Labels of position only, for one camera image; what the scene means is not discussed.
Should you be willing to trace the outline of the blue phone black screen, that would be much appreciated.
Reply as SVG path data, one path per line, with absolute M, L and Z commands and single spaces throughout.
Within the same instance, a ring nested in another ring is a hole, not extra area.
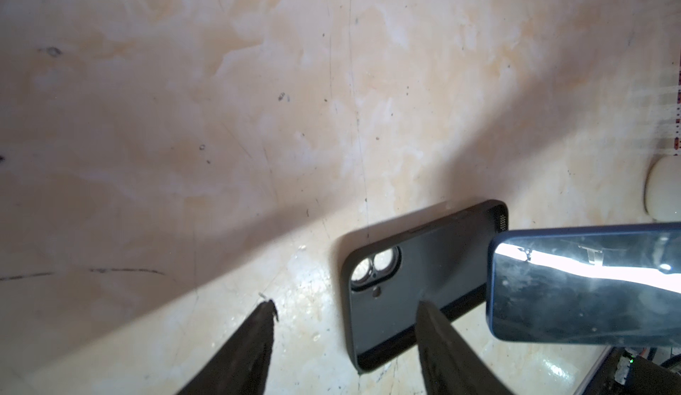
M 507 342 L 678 347 L 680 225 L 496 235 L 486 317 L 491 334 Z

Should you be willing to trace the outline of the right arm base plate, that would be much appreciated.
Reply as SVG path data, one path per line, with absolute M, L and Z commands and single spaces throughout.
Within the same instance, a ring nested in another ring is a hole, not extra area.
M 679 394 L 679 348 L 608 348 L 575 394 Z

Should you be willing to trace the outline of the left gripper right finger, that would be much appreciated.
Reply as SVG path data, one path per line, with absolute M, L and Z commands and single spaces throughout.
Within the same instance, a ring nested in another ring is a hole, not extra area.
M 415 334 L 427 394 L 509 394 L 445 315 L 432 303 L 418 306 Z

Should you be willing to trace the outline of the black phone case top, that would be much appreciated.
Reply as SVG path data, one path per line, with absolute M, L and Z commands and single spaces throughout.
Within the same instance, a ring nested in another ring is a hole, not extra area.
M 486 296 L 488 249 L 508 228 L 509 211 L 487 200 L 352 251 L 340 268 L 345 340 L 360 374 L 416 344 L 420 302 L 449 322 Z

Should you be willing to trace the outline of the white mug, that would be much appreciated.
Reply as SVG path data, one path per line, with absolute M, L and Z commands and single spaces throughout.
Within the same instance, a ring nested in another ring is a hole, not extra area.
M 656 221 L 680 221 L 680 156 L 668 155 L 654 163 L 647 176 L 645 207 Z

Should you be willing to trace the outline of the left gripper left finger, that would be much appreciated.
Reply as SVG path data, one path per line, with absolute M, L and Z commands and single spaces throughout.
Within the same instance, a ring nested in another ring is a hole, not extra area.
M 260 303 L 181 394 L 265 392 L 278 321 L 275 303 Z

